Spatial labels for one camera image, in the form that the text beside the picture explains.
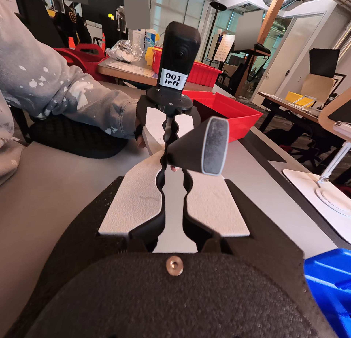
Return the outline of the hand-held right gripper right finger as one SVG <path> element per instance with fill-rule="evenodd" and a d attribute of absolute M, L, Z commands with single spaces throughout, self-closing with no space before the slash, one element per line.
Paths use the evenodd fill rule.
<path fill-rule="evenodd" d="M 186 171 L 190 179 L 184 214 L 203 230 L 221 237 L 246 237 L 248 226 L 224 177 Z"/>

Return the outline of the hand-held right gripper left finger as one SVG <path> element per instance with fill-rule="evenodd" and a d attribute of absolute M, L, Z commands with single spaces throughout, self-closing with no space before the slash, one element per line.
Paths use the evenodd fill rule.
<path fill-rule="evenodd" d="M 163 193 L 156 178 L 163 155 L 164 151 L 159 151 L 126 173 L 98 230 L 100 235 L 128 236 L 160 214 Z"/>

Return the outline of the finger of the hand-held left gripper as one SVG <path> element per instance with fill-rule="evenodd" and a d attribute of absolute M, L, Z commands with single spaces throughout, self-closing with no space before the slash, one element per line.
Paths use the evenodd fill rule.
<path fill-rule="evenodd" d="M 150 156 L 158 154 L 162 163 L 167 163 L 166 143 L 164 141 L 164 123 L 167 115 L 156 108 L 147 107 L 146 121 L 143 127 L 143 139 Z"/>
<path fill-rule="evenodd" d="M 188 148 L 191 137 L 188 136 L 194 129 L 193 117 L 180 114 L 173 117 L 170 126 L 169 152 L 180 151 Z"/>

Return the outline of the black power adapter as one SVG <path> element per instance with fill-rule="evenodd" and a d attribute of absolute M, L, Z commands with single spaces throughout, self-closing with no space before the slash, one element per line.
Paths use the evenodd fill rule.
<path fill-rule="evenodd" d="M 181 169 L 219 176 L 225 165 L 230 126 L 226 118 L 211 116 L 180 136 L 166 149 L 167 163 Z"/>

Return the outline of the blue plastic bin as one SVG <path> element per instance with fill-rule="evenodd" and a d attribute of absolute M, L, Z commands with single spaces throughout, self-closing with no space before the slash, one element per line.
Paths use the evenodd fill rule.
<path fill-rule="evenodd" d="M 351 337 L 351 251 L 337 248 L 304 261 L 310 292 L 340 338 Z"/>

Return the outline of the person's left forearm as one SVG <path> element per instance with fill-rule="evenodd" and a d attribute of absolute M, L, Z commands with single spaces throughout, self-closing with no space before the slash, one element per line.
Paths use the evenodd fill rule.
<path fill-rule="evenodd" d="M 110 90 L 39 42 L 6 6 L 0 7 L 1 146 L 14 134 L 9 108 L 36 119 L 64 115 L 118 138 L 134 138 L 137 102 Z"/>

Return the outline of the person's left hand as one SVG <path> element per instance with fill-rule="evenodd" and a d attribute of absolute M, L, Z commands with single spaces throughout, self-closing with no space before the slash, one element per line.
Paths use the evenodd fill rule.
<path fill-rule="evenodd" d="M 138 120 L 138 118 L 135 119 L 134 136 L 135 136 L 135 139 L 137 141 L 137 147 L 138 148 L 145 148 L 146 143 L 145 143 L 144 138 L 143 138 L 143 125 Z"/>

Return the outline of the yellow plastic bin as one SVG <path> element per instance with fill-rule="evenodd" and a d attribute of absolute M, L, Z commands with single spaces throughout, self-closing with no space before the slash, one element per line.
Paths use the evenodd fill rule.
<path fill-rule="evenodd" d="M 148 47 L 145 53 L 145 60 L 147 62 L 148 66 L 152 66 L 153 64 L 153 56 L 154 56 L 154 51 L 162 51 L 161 47 L 154 46 L 154 47 Z"/>

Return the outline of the long red plastic bin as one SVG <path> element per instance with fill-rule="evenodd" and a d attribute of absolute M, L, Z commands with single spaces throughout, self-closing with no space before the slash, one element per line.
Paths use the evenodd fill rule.
<path fill-rule="evenodd" d="M 152 70 L 156 75 L 158 75 L 161 60 L 161 50 L 156 48 L 153 49 L 152 52 Z M 195 83 L 206 87 L 213 87 L 220 74 L 222 74 L 221 70 L 195 61 L 192 66 L 191 72 L 188 75 L 187 82 Z"/>

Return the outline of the white bottle blue label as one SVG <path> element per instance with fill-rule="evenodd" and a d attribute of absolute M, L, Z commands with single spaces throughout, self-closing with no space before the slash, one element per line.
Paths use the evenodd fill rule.
<path fill-rule="evenodd" d="M 154 47 L 156 42 L 156 30 L 146 29 L 145 40 L 144 40 L 144 51 L 146 52 L 149 47 Z"/>

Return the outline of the whiteboard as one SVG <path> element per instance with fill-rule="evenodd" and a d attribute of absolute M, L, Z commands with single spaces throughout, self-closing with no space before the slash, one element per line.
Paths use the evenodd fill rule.
<path fill-rule="evenodd" d="M 231 48 L 235 42 L 235 35 L 225 34 L 218 46 L 218 49 L 213 57 L 213 60 L 219 62 L 225 62 L 227 56 L 231 52 Z"/>

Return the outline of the wooden table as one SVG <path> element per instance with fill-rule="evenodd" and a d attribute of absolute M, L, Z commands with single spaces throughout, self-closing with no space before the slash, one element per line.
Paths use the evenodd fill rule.
<path fill-rule="evenodd" d="M 144 59 L 132 64 L 106 58 L 98 64 L 98 72 L 121 81 L 132 81 L 148 86 L 156 86 L 158 75 L 154 73 Z"/>

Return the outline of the clear plastic bag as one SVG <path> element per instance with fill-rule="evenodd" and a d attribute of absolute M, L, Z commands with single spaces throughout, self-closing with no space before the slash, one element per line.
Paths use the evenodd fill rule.
<path fill-rule="evenodd" d="M 131 43 L 130 40 L 127 39 L 117 41 L 112 48 L 106 48 L 105 53 L 113 59 L 125 63 L 132 63 L 141 60 L 143 50 L 140 46 Z"/>

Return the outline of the black floor lamp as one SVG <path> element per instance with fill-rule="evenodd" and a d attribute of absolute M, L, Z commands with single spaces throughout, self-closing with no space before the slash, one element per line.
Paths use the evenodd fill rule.
<path fill-rule="evenodd" d="M 212 31 L 213 31 L 213 29 L 214 29 L 214 24 L 215 24 L 216 19 L 217 19 L 217 14 L 218 14 L 218 12 L 219 12 L 219 11 L 226 11 L 226 10 L 227 10 L 227 7 L 226 7 L 225 5 L 219 3 L 219 2 L 211 2 L 211 3 L 210 3 L 210 6 L 211 6 L 213 9 L 216 10 L 216 11 L 215 11 L 215 14 L 214 14 L 214 17 L 213 17 L 212 26 L 211 26 L 211 32 L 210 32 L 210 33 L 212 33 Z M 218 49 L 218 47 L 219 47 L 219 44 L 220 44 L 221 40 L 222 40 L 222 32 L 220 31 L 213 54 L 216 53 L 216 51 L 217 51 L 217 49 Z"/>

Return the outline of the black mesh chair seat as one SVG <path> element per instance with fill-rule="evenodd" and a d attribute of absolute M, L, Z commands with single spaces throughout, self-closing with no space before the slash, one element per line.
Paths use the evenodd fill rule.
<path fill-rule="evenodd" d="M 73 121 L 66 116 L 49 116 L 35 120 L 29 137 L 40 144 L 91 159 L 116 156 L 128 140 L 113 137 L 98 127 Z"/>

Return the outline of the white stand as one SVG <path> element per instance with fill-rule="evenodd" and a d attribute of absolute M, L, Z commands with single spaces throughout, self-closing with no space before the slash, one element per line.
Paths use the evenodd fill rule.
<path fill-rule="evenodd" d="M 351 200 L 332 182 L 330 175 L 351 148 L 351 125 L 337 121 L 332 133 L 346 141 L 321 175 L 284 169 L 283 174 L 347 243 L 351 243 Z"/>

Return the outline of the red plastic chair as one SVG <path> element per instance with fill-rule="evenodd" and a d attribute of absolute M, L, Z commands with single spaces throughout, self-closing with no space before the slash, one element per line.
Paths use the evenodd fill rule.
<path fill-rule="evenodd" d="M 96 81 L 116 84 L 115 77 L 104 75 L 98 72 L 98 64 L 107 58 L 98 55 L 76 51 L 69 48 L 53 48 L 67 62 L 67 65 L 79 67 L 83 73 L 91 75 Z"/>

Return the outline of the wooden desk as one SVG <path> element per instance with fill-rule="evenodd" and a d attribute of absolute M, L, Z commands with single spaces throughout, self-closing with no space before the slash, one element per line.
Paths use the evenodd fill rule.
<path fill-rule="evenodd" d="M 295 106 L 275 95 L 263 92 L 259 92 L 258 94 L 264 98 L 261 105 L 269 110 L 259 128 L 261 132 L 267 129 L 275 116 L 282 117 L 293 124 L 299 125 L 308 132 L 311 130 L 310 125 L 312 122 L 319 125 L 318 116 L 311 113 L 311 111 L 303 110 L 301 107 Z"/>

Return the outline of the clear acrylic stand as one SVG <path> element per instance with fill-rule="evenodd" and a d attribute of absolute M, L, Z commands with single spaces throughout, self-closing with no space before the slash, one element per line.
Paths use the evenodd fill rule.
<path fill-rule="evenodd" d="M 309 108 L 309 107 L 312 107 L 316 102 L 317 102 L 316 98 L 312 96 L 304 95 L 298 98 L 296 101 L 292 102 L 292 105 L 301 107 L 301 108 Z"/>

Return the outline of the wooden board with dark screen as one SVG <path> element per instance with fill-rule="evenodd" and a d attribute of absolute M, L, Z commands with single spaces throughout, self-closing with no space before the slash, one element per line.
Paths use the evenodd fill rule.
<path fill-rule="evenodd" d="M 351 142 L 351 88 L 349 87 L 331 101 L 320 113 L 318 122 L 325 130 L 337 135 L 346 142 Z"/>

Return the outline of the black and wood chair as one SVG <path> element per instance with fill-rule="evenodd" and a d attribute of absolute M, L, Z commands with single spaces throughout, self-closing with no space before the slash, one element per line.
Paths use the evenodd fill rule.
<path fill-rule="evenodd" d="M 325 102 L 340 85 L 344 75 L 336 74 L 339 49 L 314 48 L 309 51 L 310 72 L 305 78 L 301 95 Z"/>

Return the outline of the wooden post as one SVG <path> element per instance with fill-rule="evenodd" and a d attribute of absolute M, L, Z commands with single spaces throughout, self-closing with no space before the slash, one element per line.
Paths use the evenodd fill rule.
<path fill-rule="evenodd" d="M 257 43 L 264 44 L 266 38 L 269 35 L 270 29 L 274 23 L 275 18 L 278 15 L 280 8 L 282 7 L 284 0 L 272 0 L 270 7 L 266 13 L 266 16 L 262 22 L 260 33 L 257 39 Z"/>

